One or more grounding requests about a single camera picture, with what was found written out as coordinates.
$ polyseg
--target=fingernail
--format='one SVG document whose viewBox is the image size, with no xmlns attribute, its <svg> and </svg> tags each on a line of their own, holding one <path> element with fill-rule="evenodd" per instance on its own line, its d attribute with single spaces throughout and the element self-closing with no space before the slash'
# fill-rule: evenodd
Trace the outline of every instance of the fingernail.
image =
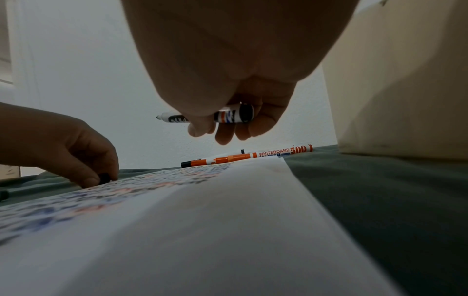
<svg viewBox="0 0 468 296">
<path fill-rule="evenodd" d="M 195 127 L 192 124 L 189 125 L 188 131 L 189 131 L 190 136 L 192 136 L 192 137 L 196 136 L 196 130 L 195 130 Z"/>
<path fill-rule="evenodd" d="M 83 188 L 89 188 L 93 187 L 99 184 L 99 180 L 94 179 L 94 178 L 87 178 L 85 181 L 83 181 L 82 186 Z"/>
</svg>

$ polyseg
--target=white paper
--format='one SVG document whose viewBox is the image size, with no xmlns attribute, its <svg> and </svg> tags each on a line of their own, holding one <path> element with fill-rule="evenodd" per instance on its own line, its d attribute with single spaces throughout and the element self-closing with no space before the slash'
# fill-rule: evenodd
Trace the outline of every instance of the white paper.
<svg viewBox="0 0 468 296">
<path fill-rule="evenodd" d="M 400 295 L 282 158 L 83 192 L 93 198 L 69 193 L 0 212 L 5 225 L 21 219 L 7 213 L 68 197 L 63 204 L 86 209 L 54 213 L 73 218 L 0 246 L 2 295 Z"/>
</svg>

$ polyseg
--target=orange marker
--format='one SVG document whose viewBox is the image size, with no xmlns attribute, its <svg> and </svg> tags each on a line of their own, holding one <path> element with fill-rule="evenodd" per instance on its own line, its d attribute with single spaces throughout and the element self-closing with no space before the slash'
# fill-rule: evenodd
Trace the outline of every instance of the orange marker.
<svg viewBox="0 0 468 296">
<path fill-rule="evenodd" d="M 298 154 L 303 152 L 312 152 L 313 147 L 310 144 L 289 146 L 288 148 L 283 149 L 274 149 L 274 150 L 265 150 L 262 152 L 252 152 L 252 153 L 244 153 L 244 154 L 236 154 L 236 155 L 228 155 L 223 157 L 216 157 L 216 158 L 208 158 L 208 159 L 199 159 L 199 160 L 192 160 L 186 161 L 181 163 L 181 167 L 188 168 L 192 166 L 200 166 L 200 165 L 210 165 L 210 164 L 220 164 L 220 163 L 227 163 L 233 161 L 239 161 L 244 159 L 250 158 L 257 158 L 257 157 L 264 157 L 264 156 L 284 156 L 284 155 L 291 155 L 291 154 Z"/>
</svg>

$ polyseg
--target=hand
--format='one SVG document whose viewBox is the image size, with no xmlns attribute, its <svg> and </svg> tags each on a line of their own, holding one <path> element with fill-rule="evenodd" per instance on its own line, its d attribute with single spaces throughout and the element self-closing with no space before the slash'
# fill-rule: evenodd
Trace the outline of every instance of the hand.
<svg viewBox="0 0 468 296">
<path fill-rule="evenodd" d="M 321 62 L 358 0 L 122 0 L 137 48 L 161 97 L 195 137 L 213 113 L 251 103 L 248 124 L 220 124 L 227 144 L 275 126 L 296 83 Z"/>
<path fill-rule="evenodd" d="M 0 126 L 1 164 L 39 167 L 83 188 L 100 173 L 118 178 L 115 148 L 79 119 L 0 103 Z"/>
</svg>

